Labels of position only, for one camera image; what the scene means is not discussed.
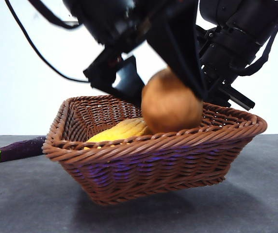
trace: white wall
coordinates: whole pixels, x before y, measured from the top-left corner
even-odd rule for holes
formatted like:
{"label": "white wall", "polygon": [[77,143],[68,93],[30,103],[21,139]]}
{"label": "white wall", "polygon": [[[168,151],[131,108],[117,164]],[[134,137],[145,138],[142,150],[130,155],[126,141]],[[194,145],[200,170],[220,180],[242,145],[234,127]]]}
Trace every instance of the white wall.
{"label": "white wall", "polygon": [[[60,17],[67,17],[61,0],[43,2]],[[64,74],[84,79],[82,71],[102,50],[89,32],[84,27],[74,31],[55,27],[27,1],[11,0],[11,3],[42,54]],[[210,27],[202,19],[199,24],[206,29]],[[165,67],[147,44],[134,54],[144,82]],[[252,77],[239,78],[234,87],[256,102],[251,112],[267,120],[266,133],[278,133],[278,36],[269,63]],[[61,78],[46,66],[0,0],[0,135],[46,134],[63,100],[101,94],[104,93],[88,84]]]}

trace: orange ball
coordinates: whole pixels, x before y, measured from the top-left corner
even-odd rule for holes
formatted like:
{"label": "orange ball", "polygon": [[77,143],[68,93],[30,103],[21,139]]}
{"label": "orange ball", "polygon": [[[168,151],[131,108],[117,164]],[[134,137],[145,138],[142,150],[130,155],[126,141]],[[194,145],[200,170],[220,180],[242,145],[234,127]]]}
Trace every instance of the orange ball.
{"label": "orange ball", "polygon": [[166,68],[143,88],[141,110],[153,133],[178,132],[200,125],[203,101]]}

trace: gray table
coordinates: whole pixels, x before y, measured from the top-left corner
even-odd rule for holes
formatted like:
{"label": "gray table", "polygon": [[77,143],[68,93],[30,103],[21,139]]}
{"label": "gray table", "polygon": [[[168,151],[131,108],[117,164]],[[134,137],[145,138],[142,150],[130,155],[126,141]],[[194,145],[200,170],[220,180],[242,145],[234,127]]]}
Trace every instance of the gray table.
{"label": "gray table", "polygon": [[63,232],[278,233],[278,135],[256,137],[223,183],[108,207],[44,156],[0,163],[0,233]]}

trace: brown wicker basket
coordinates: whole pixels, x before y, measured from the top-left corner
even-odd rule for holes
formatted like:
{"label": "brown wicker basket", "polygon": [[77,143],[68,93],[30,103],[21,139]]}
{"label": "brown wicker basket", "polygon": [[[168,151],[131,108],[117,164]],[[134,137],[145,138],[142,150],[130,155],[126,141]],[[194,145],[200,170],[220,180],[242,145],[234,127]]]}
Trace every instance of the brown wicker basket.
{"label": "brown wicker basket", "polygon": [[60,107],[43,151],[94,202],[116,204],[222,182],[242,148],[267,128],[258,116],[205,103],[198,128],[86,143],[118,122],[140,116],[140,109],[110,95],[70,98]]}

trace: yellow corn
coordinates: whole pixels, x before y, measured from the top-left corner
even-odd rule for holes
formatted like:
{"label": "yellow corn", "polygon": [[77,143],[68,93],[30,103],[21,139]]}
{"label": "yellow corn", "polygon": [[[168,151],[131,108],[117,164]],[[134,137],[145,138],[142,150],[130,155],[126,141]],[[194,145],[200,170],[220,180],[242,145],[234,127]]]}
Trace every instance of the yellow corn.
{"label": "yellow corn", "polygon": [[137,117],[119,122],[112,128],[94,135],[88,140],[88,142],[114,141],[147,134],[150,134],[150,131],[147,128],[145,121],[142,117]]}

